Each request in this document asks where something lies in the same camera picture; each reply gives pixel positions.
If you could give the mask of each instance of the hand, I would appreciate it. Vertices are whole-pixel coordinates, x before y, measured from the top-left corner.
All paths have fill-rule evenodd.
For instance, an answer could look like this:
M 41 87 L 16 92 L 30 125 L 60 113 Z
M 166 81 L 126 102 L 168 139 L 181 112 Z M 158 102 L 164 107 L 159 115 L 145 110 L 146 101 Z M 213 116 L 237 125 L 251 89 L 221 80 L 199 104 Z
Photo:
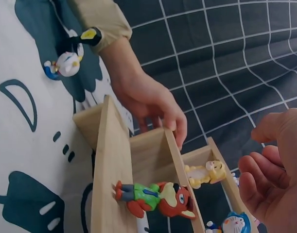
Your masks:
M 269 233 L 297 232 L 297 109 L 268 114 L 252 138 L 278 147 L 240 159 L 240 196 Z
M 147 119 L 154 128 L 174 131 L 182 149 L 187 135 L 187 120 L 171 92 L 141 68 L 129 41 L 121 38 L 100 52 L 111 78 L 113 91 L 121 104 L 138 120 L 141 132 L 148 131 Z

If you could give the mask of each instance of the yellow figurine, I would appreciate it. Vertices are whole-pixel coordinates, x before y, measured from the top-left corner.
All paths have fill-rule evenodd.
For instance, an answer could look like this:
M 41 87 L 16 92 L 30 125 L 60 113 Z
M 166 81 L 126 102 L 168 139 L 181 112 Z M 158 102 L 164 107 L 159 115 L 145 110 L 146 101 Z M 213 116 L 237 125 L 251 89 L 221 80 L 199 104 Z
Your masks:
M 217 183 L 226 178 L 225 165 L 219 161 L 207 161 L 205 166 L 185 165 L 191 187 L 198 189 L 202 183 Z

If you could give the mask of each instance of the fabric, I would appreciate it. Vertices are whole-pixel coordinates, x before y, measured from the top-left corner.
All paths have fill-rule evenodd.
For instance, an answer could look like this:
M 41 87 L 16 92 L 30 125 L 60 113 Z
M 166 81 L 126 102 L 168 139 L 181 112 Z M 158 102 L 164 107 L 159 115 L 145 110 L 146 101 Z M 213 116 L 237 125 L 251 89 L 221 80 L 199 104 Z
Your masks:
M 115 2 L 131 25 L 130 42 L 143 69 L 185 112 L 182 153 L 213 137 L 237 171 L 240 157 L 264 147 L 250 139 L 261 118 L 297 107 L 297 1 Z M 204 184 L 195 194 L 204 222 L 220 225 L 231 210 L 220 183 Z M 147 215 L 152 233 L 192 232 L 180 217 Z M 262 224 L 259 229 L 266 232 Z
M 46 77 L 61 22 L 83 32 L 66 0 L 0 0 L 0 233 L 88 233 L 95 154 L 73 114 L 110 94 L 133 128 L 89 46 L 75 76 Z
M 131 38 L 132 30 L 113 0 L 68 0 L 76 16 L 86 29 L 97 27 L 102 39 L 93 50 L 98 53 L 122 36 Z

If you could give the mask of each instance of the beige sleeve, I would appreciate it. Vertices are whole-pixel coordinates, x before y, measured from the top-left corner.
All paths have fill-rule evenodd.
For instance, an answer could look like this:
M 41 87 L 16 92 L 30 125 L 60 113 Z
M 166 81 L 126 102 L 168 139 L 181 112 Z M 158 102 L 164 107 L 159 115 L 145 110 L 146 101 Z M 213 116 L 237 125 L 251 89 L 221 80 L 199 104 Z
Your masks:
M 101 41 L 92 47 L 95 53 L 123 36 L 131 38 L 131 27 L 113 0 L 68 0 L 68 3 L 84 31 L 89 27 L 101 31 Z

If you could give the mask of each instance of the wooden stair-shaped shelf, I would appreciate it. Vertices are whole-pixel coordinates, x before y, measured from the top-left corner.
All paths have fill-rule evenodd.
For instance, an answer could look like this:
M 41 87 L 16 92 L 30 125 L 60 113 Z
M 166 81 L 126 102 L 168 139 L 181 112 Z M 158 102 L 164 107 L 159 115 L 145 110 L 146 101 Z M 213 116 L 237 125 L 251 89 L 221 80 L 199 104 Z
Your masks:
M 103 104 L 75 114 L 73 120 L 90 146 L 96 149 L 91 233 L 137 233 L 136 218 L 128 212 L 124 203 L 117 203 L 113 198 L 113 185 L 118 180 L 143 185 L 168 181 L 187 186 L 196 207 L 193 231 L 205 233 L 184 165 L 203 165 L 212 159 L 225 163 L 212 138 L 208 138 L 209 145 L 183 155 L 176 146 L 173 133 L 165 128 L 129 138 L 129 130 L 110 96 L 106 96 Z M 227 177 L 221 183 L 233 210 L 246 212 L 252 224 L 251 233 L 258 233 L 227 166 L 226 170 Z

